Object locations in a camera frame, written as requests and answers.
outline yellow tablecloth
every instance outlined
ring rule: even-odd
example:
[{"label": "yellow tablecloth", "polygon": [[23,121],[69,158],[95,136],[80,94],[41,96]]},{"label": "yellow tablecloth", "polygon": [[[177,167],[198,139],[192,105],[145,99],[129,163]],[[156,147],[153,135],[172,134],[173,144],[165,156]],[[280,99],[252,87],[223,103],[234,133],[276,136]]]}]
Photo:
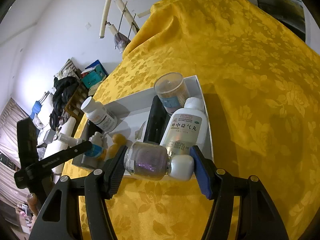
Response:
[{"label": "yellow tablecloth", "polygon": [[[319,62],[302,40],[246,0],[162,0],[94,98],[106,104],[152,87],[168,72],[198,75],[215,164],[234,176],[257,175],[290,239],[297,239],[320,206]],[[63,174],[88,172],[69,161]],[[194,240],[202,236],[212,202],[196,180],[124,178],[107,205],[118,239]]]}]

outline blue box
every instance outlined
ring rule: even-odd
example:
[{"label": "blue box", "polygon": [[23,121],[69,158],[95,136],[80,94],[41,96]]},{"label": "blue box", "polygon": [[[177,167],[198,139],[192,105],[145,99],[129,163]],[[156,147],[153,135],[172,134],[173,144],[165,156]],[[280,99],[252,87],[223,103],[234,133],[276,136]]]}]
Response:
[{"label": "blue box", "polygon": [[94,67],[94,66],[96,66],[96,65],[98,65],[98,64],[100,64],[103,72],[104,72],[107,76],[109,76],[108,72],[105,70],[105,68],[102,66],[101,62],[100,62],[98,59],[97,59],[95,62],[91,63],[89,66],[87,66],[85,69]]},{"label": "blue box", "polygon": [[88,69],[85,69],[84,71],[82,71],[82,74],[88,73],[87,75],[85,75],[81,81],[84,83],[84,85],[86,86],[86,88],[90,88],[93,85],[99,83],[100,81],[103,80],[103,78],[106,76],[106,74],[104,73],[103,69],[101,68],[101,64],[97,64],[93,67],[90,67]]}]

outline bottle label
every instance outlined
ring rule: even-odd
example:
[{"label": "bottle label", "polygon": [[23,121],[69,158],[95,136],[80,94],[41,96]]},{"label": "bottle label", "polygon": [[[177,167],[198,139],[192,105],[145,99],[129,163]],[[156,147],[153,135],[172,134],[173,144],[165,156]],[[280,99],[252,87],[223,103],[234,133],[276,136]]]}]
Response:
[{"label": "bottle label", "polygon": [[190,148],[197,142],[201,122],[201,117],[191,114],[173,116],[163,144],[169,156],[189,154]]},{"label": "bottle label", "polygon": [[159,97],[159,99],[169,114],[173,114],[176,110],[183,107],[180,105],[177,96],[170,97],[170,98]]},{"label": "bottle label", "polygon": [[88,151],[86,151],[84,153],[84,155],[88,156],[88,157],[94,157],[97,158],[99,157],[103,152],[103,148],[96,145],[96,144],[92,144],[92,148]]},{"label": "bottle label", "polygon": [[115,122],[115,116],[105,107],[103,107],[102,109],[102,113],[96,115],[95,118],[91,118],[91,121],[102,130],[108,131],[111,129]]}]

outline white wall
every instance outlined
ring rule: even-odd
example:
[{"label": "white wall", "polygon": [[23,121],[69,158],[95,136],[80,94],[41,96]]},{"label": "white wall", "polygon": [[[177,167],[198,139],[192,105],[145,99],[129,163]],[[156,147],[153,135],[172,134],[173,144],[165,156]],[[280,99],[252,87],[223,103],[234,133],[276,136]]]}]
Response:
[{"label": "white wall", "polygon": [[[140,13],[157,1],[129,0],[127,7],[131,12]],[[104,3],[105,0],[53,0],[44,11],[23,51],[12,95],[28,114],[34,102],[53,86],[53,75],[68,58],[81,70],[99,59],[108,73],[121,62],[121,54],[114,50],[108,30],[104,39],[99,38]],[[118,27],[120,17],[120,11],[112,2],[108,21]],[[141,27],[147,18],[136,17],[136,22]],[[120,31],[124,35],[129,32],[125,19]]]},{"label": "white wall", "polygon": [[23,50],[50,1],[16,0],[0,24],[0,113],[11,97]]}]

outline white jar lid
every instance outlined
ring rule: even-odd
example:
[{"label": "white jar lid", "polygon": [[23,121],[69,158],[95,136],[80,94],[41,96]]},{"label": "white jar lid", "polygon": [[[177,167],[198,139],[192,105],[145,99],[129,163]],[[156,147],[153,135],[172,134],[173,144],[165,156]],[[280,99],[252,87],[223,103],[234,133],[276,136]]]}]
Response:
[{"label": "white jar lid", "polygon": [[96,101],[92,97],[88,97],[81,105],[81,110],[85,113],[92,112],[96,109]]},{"label": "white jar lid", "polygon": [[187,98],[184,104],[184,108],[197,109],[203,112],[204,104],[203,104],[203,101],[199,98]]},{"label": "white jar lid", "polygon": [[168,175],[172,178],[187,181],[191,179],[194,160],[190,155],[174,155],[170,158]]}]

